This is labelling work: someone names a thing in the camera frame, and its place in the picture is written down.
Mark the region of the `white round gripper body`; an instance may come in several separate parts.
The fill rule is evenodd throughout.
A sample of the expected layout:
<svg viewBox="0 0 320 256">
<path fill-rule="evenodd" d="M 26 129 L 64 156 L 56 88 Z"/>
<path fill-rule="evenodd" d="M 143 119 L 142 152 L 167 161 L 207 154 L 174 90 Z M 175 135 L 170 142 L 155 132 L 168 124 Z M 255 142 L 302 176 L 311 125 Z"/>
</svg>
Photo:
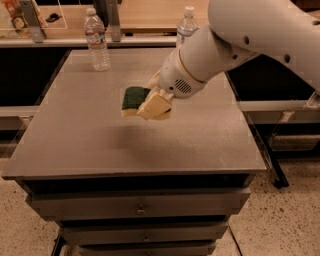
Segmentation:
<svg viewBox="0 0 320 256">
<path fill-rule="evenodd" d="M 159 73 L 159 86 L 177 99 L 187 99 L 201 91 L 205 82 L 193 78 L 184 68 L 179 50 L 175 49 L 164 61 Z"/>
</svg>

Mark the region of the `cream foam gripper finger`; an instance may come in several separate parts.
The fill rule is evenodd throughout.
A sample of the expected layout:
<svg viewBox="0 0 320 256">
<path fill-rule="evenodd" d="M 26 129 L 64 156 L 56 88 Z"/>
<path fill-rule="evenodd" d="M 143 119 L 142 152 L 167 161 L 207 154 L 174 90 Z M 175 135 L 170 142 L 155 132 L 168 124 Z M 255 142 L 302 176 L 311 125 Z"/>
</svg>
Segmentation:
<svg viewBox="0 0 320 256">
<path fill-rule="evenodd" d="M 146 84 L 146 88 L 152 89 L 159 84 L 160 71 L 157 71 Z"/>
<path fill-rule="evenodd" d="M 170 117 L 173 94 L 163 89 L 151 91 L 139 106 L 137 115 L 145 120 L 165 120 Z"/>
</svg>

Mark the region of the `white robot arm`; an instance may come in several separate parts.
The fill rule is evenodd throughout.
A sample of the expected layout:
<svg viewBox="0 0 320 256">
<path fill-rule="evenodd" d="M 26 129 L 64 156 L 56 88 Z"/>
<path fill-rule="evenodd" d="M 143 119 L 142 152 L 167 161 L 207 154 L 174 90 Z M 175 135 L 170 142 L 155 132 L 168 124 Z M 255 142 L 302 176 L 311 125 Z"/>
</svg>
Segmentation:
<svg viewBox="0 0 320 256">
<path fill-rule="evenodd" d="M 290 0 L 210 0 L 208 23 L 164 61 L 137 110 L 149 120 L 214 76 L 266 55 L 320 92 L 320 23 Z"/>
</svg>

